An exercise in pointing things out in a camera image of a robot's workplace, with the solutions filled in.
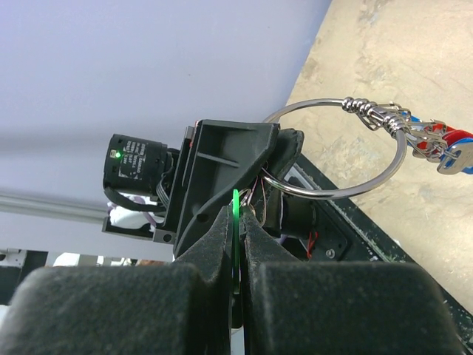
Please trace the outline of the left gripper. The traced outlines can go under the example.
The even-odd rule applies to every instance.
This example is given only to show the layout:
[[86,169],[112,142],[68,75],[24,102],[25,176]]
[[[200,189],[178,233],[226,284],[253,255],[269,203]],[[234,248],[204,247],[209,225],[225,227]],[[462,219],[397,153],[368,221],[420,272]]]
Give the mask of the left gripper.
[[[186,128],[171,185],[165,220],[154,230],[153,241],[174,244],[174,256],[184,254],[212,226],[233,190],[253,182],[263,167],[284,180],[302,152],[303,131],[278,124],[199,120]],[[257,219],[263,229],[279,237],[282,193],[264,182],[254,192]]]

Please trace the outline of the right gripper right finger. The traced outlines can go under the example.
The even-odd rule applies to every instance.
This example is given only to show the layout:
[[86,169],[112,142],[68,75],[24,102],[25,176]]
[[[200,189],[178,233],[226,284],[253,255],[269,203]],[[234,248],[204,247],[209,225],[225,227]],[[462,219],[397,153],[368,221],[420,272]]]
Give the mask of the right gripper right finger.
[[247,354],[462,354],[438,284],[413,263],[302,262],[246,212]]

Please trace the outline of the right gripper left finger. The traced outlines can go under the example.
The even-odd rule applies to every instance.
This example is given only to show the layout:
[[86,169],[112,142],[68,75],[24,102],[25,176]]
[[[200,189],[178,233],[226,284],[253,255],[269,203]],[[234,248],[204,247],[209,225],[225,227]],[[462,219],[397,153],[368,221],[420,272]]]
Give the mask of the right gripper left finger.
[[3,354],[229,354],[231,207],[173,263],[52,267],[17,288]]

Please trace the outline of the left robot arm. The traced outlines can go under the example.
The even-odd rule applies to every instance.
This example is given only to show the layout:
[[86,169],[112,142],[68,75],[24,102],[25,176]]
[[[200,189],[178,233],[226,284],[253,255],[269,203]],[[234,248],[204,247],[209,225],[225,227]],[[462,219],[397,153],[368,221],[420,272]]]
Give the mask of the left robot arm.
[[143,226],[105,232],[172,244],[180,256],[211,228],[233,191],[251,186],[262,169],[283,178],[302,152],[303,132],[275,123],[201,120],[186,130],[180,149],[114,134],[103,169],[109,201],[153,214]]

